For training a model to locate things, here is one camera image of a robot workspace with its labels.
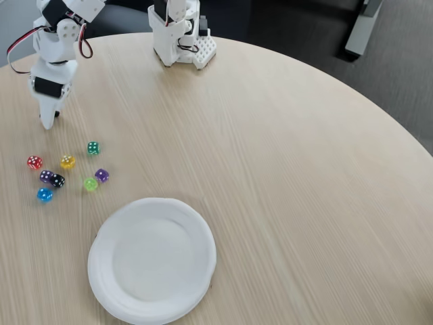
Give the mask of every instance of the humanoid robot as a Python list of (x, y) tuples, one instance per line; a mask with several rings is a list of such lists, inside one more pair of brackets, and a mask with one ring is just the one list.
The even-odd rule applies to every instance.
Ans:
[[(15, 41), (12, 50), (33, 35), (33, 47), (39, 59), (29, 74), (28, 87), (39, 102), (41, 122), (46, 129), (53, 126), (64, 106), (78, 64), (73, 45), (84, 58), (93, 50), (85, 39), (85, 29), (104, 8), (105, 0), (37, 0), (42, 17), (33, 22), (34, 28)], [(155, 0), (148, 9), (149, 23), (154, 32), (154, 49), (165, 66), (175, 62), (193, 63), (204, 68), (216, 53), (217, 46), (210, 37), (205, 17), (200, 17), (199, 0)], [(89, 55), (83, 52), (83, 43)]]

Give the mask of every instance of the lime green die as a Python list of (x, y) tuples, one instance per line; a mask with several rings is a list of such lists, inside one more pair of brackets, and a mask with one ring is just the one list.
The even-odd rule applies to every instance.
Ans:
[(93, 192), (97, 188), (97, 181), (96, 179), (89, 177), (84, 180), (84, 187), (87, 191)]
[(99, 154), (101, 152), (101, 148), (99, 147), (99, 143), (95, 141), (89, 142), (87, 144), (87, 153), (88, 154)]

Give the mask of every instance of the stacked plates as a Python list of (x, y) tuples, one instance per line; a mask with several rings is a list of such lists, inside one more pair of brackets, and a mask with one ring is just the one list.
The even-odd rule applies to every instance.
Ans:
[(217, 263), (208, 224), (185, 203), (144, 198), (101, 226), (89, 253), (89, 281), (101, 305), (136, 325), (161, 325), (203, 298)]

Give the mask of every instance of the die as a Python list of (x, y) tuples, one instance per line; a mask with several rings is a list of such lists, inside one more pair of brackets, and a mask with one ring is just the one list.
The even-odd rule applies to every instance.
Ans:
[(60, 188), (65, 184), (65, 177), (59, 175), (59, 174), (53, 174), (49, 178), (49, 183), (54, 186), (55, 188)]
[(71, 169), (75, 166), (75, 158), (70, 154), (66, 154), (62, 157), (60, 161), (60, 166), (63, 169)]
[(49, 183), (50, 177), (53, 175), (52, 171), (42, 171), (39, 179), (44, 183)]
[(30, 156), (27, 159), (27, 166), (31, 169), (39, 169), (42, 166), (42, 159), (38, 156)]
[(40, 188), (36, 197), (41, 202), (47, 203), (53, 198), (53, 191), (51, 191), (49, 188)]
[(84, 187), (87, 191), (93, 192), (97, 188), (97, 181), (96, 179), (89, 177), (84, 180)]
[(95, 178), (101, 183), (105, 183), (108, 180), (109, 176), (110, 174), (102, 168), (98, 169), (95, 173)]
[(101, 152), (101, 148), (99, 147), (99, 143), (95, 141), (90, 141), (87, 144), (87, 153), (88, 154), (99, 154)]

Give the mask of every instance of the chair leg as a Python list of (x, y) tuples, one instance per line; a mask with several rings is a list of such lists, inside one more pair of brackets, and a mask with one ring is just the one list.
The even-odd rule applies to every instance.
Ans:
[(364, 54), (381, 6), (382, 0), (364, 0), (363, 9), (353, 26), (345, 47), (349, 54), (356, 57)]

